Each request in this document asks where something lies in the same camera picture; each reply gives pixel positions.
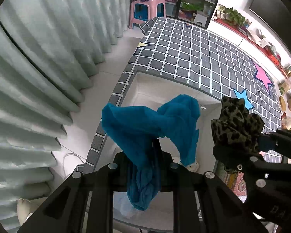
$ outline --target folded clothes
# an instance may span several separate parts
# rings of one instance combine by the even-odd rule
[[[195,162],[199,130],[198,101],[179,95],[157,111],[144,106],[116,107],[108,103],[102,110],[102,126],[123,150],[135,168],[129,171],[127,195],[132,205],[146,210],[160,189],[160,171],[152,139],[168,137],[175,144],[184,166]]]
[[[244,99],[223,96],[219,119],[211,120],[212,137],[215,145],[230,145],[244,150],[263,160],[259,155],[258,138],[264,127],[262,118],[255,113],[249,113],[245,108]],[[236,169],[227,169],[234,173]]]

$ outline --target star pattern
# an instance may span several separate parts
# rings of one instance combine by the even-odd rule
[[[248,100],[246,89],[244,89],[243,92],[241,92],[241,93],[238,92],[236,89],[233,89],[233,90],[234,90],[234,93],[235,93],[237,99],[244,99],[244,105],[245,105],[245,107],[246,107],[248,110],[254,108],[254,106],[252,105],[252,103],[249,102],[249,100]]]
[[[266,72],[264,71],[263,68],[261,68],[258,64],[254,62],[255,68],[257,71],[255,72],[255,79],[261,81],[263,85],[266,88],[266,91],[269,95],[271,95],[270,90],[269,90],[269,85],[274,85],[269,77],[267,76]]]
[[[139,44],[138,44],[138,46],[137,46],[137,48],[136,48],[135,53],[133,54],[133,56],[136,55],[136,52],[137,52],[138,48],[144,47],[144,46],[152,46],[152,45],[147,44],[147,43],[144,43],[144,42],[139,42]]]

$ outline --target potted plant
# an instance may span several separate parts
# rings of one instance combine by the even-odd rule
[[[245,26],[245,28],[246,29],[248,29],[248,27],[251,25],[251,22],[248,20],[248,19],[246,19],[245,21],[244,21],[244,26]]]
[[[224,13],[226,13],[226,20],[229,25],[233,26],[244,26],[246,18],[238,13],[237,10],[234,10],[233,8],[225,9]]]
[[[223,5],[219,5],[218,9],[217,9],[217,17],[224,19],[224,11],[226,10],[226,7]]]
[[[289,64],[287,67],[284,68],[286,73],[289,74],[291,72],[291,65]]]

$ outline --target blue star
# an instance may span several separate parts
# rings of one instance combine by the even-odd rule
[[[233,89],[234,93],[237,97],[237,99],[244,99],[244,106],[250,110],[253,109],[254,106],[251,104],[251,102],[249,102],[248,97],[247,97],[247,91],[246,89],[243,90],[243,92],[239,93],[236,89]]]

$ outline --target pink stool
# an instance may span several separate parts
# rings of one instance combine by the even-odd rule
[[[163,14],[161,17],[166,17],[166,5],[165,5],[165,0],[149,0],[147,2],[141,2],[140,0],[134,1],[130,5],[130,19],[129,19],[129,28],[133,28],[133,24],[142,24],[147,20],[150,20],[154,17],[157,17],[157,6],[163,4]],[[146,12],[136,12],[136,5],[145,5],[147,6],[147,17],[146,17]]]

